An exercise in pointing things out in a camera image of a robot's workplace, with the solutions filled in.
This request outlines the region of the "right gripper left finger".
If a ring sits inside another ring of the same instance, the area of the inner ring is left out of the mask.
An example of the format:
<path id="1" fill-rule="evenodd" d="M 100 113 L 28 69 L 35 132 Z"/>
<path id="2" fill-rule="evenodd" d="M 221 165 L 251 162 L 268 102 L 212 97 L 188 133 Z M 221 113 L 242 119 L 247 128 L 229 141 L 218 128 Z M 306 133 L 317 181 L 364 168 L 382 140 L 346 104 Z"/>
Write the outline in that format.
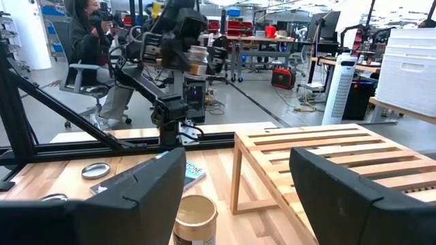
<path id="1" fill-rule="evenodd" d="M 1 202 L 2 244 L 167 244 L 186 154 L 175 148 L 86 200 Z"/>

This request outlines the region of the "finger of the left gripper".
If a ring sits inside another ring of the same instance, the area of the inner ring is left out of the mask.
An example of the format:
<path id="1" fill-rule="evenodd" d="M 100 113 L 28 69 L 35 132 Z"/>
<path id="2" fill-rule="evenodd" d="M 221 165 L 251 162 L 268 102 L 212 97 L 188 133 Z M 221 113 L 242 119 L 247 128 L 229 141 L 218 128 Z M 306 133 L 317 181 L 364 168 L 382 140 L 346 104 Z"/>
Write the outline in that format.
<path id="1" fill-rule="evenodd" d="M 181 40 L 166 39 L 162 43 L 162 66 L 179 71 L 190 70 L 190 61 L 183 52 Z"/>

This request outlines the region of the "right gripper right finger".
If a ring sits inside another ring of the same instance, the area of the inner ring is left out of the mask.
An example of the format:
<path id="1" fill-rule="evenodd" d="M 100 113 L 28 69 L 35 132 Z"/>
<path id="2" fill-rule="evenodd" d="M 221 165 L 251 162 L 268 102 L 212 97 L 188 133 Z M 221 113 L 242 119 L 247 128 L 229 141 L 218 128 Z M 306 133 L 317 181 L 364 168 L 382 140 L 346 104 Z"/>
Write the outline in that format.
<path id="1" fill-rule="evenodd" d="M 303 148 L 290 150 L 298 198 L 319 244 L 435 245 L 435 206 Z"/>

